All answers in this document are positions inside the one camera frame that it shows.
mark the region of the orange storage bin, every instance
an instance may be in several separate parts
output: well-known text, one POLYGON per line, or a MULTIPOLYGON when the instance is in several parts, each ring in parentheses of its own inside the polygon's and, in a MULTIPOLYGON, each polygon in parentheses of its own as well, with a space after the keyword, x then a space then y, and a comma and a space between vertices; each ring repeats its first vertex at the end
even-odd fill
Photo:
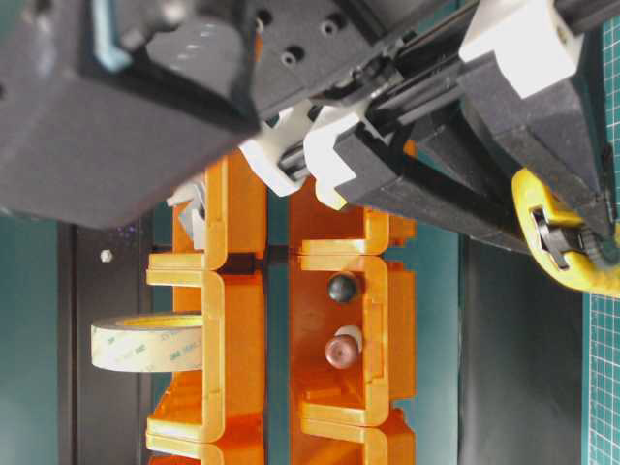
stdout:
POLYGON ((415 237, 416 222, 372 208, 333 210, 317 200, 314 178, 289 199, 289 243, 299 255, 381 255, 415 237))
MULTIPOLYGON (((267 193, 237 149, 212 165, 205 179, 206 269, 219 269, 229 254, 264 256, 267 235, 267 193)), ((186 204, 174 208, 172 250, 202 255, 178 222, 186 204)))
POLYGON ((416 439, 400 410, 379 428, 302 419, 293 426, 292 465, 414 465, 416 439))
POLYGON ((201 446, 201 459, 179 455, 153 457, 150 465, 264 465, 263 429, 259 426, 235 429, 215 444, 201 446))
POLYGON ((150 285, 179 287, 175 312, 202 311, 202 371, 173 375, 146 430, 151 450, 193 458, 229 428, 262 423, 264 409, 262 275, 220 276, 204 257, 152 254, 146 274, 150 285))
POLYGON ((371 256, 295 256, 290 262, 291 389, 302 419, 380 426, 393 400, 416 394, 414 274, 371 256), (327 293, 338 271, 353 273, 363 292, 347 304, 327 293), (338 328, 357 325, 359 360, 346 370, 326 360, 338 328))

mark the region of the black ball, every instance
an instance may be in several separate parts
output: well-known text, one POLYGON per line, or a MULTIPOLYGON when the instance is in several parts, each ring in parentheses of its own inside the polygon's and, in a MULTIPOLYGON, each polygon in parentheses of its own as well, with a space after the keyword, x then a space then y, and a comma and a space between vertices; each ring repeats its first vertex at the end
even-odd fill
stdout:
POLYGON ((359 284, 352 273, 338 273, 329 279, 329 297, 338 303, 349 303, 359 293, 359 284))

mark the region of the double-sided tape roll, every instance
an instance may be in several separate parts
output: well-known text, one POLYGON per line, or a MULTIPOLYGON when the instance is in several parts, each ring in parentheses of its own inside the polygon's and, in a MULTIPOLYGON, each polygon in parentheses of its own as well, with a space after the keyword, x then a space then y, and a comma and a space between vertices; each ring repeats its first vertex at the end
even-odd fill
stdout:
POLYGON ((116 317, 91 327, 93 365, 112 371, 157 373, 202 369, 202 316, 116 317))

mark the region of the orange parts organizer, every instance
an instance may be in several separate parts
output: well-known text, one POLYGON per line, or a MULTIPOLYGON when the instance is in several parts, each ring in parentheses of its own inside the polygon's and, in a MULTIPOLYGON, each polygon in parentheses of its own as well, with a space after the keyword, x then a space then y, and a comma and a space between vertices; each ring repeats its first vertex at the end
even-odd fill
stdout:
POLYGON ((291 395, 302 419, 380 426, 391 402, 416 394, 414 274, 368 256, 290 260, 291 395), (362 293, 340 304, 327 292, 336 272, 353 273, 362 293), (338 370, 326 342, 342 326, 361 328, 361 357, 338 370))
POLYGON ((400 410, 379 428, 302 419, 292 432, 293 465, 412 465, 416 439, 400 410))
POLYGON ((236 151, 205 172, 205 251, 173 213, 172 252, 152 254, 147 283, 173 286, 173 311, 202 314, 202 370, 174 373, 148 417, 152 463, 264 463, 263 276, 266 189, 236 151), (246 270, 226 272, 239 257, 246 270))
POLYGON ((267 237, 266 187, 252 172, 240 151, 224 157, 204 174, 205 254, 193 249, 192 241, 177 221, 185 207, 174 209, 172 250, 194 253, 205 269, 219 269, 232 254, 264 256, 267 237))

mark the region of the black fabric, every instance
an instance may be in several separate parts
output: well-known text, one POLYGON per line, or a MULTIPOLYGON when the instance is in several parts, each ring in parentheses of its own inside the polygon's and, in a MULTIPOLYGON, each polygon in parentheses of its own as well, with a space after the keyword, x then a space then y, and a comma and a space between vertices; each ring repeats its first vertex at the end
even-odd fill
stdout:
POLYGON ((459 465, 578 464, 582 295, 463 239, 459 465))

